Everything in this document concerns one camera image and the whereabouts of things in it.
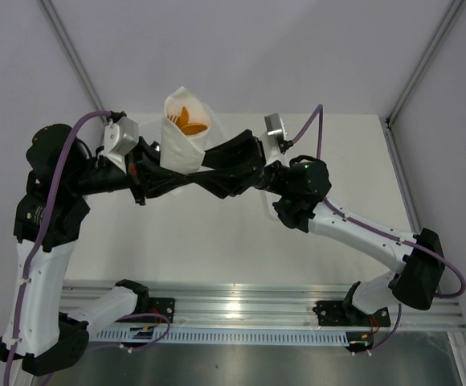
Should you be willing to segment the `orange plastic fork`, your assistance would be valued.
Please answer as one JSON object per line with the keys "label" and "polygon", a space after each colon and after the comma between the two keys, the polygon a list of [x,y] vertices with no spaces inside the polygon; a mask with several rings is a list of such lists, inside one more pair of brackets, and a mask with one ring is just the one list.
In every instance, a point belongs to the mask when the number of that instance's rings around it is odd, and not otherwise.
{"label": "orange plastic fork", "polygon": [[168,116],[168,119],[173,122],[174,124],[176,124],[178,122],[178,116],[176,115],[170,115]]}

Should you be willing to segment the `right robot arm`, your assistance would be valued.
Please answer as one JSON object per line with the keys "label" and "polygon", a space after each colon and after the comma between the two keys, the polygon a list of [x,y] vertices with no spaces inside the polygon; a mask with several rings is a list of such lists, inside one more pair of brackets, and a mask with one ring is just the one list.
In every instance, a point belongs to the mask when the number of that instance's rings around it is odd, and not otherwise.
{"label": "right robot arm", "polygon": [[287,228],[336,240],[387,267],[387,273],[351,285],[341,304],[348,322],[361,324],[392,305],[431,308],[444,273],[439,236],[429,229],[392,230],[335,206],[327,197],[332,185],[325,162],[301,155],[284,163],[275,139],[246,130],[206,150],[202,164],[229,195],[249,187],[278,195],[272,206]]}

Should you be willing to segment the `orange plastic spoon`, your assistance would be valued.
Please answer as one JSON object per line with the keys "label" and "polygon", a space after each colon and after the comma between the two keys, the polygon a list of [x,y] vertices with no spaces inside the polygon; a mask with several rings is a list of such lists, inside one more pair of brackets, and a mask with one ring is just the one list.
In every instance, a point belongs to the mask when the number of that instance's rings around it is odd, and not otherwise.
{"label": "orange plastic spoon", "polygon": [[185,125],[183,125],[180,130],[186,135],[186,136],[194,136],[197,135],[201,132],[204,132],[208,130],[208,126],[203,123],[198,123],[198,122],[190,122]]}

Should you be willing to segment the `white paper napkin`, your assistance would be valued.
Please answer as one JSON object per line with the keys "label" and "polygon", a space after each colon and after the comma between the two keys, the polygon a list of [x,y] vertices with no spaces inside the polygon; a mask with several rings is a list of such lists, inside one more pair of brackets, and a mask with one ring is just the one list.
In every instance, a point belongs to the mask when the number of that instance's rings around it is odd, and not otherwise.
{"label": "white paper napkin", "polygon": [[[181,127],[171,122],[168,116],[179,117],[183,106],[186,106],[189,111],[189,123],[206,124],[208,130],[194,136],[186,136],[180,130]],[[166,98],[161,121],[160,165],[184,175],[197,172],[204,159],[210,125],[211,120],[203,103],[187,88],[180,87],[170,94]]]}

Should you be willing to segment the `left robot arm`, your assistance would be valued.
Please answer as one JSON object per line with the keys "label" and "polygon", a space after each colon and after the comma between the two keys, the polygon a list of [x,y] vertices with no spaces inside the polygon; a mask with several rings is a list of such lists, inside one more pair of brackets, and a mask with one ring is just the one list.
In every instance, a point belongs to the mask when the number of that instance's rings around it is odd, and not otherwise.
{"label": "left robot arm", "polygon": [[140,142],[127,155],[126,170],[88,156],[75,130],[55,124],[38,131],[27,151],[27,191],[17,206],[16,299],[0,360],[20,361],[23,371],[50,375],[76,364],[88,341],[116,321],[154,316],[149,290],[118,281],[93,306],[69,314],[59,309],[68,262],[89,213],[88,195],[131,190],[137,203],[195,183],[210,186],[210,173],[179,175],[161,168],[153,147]]}

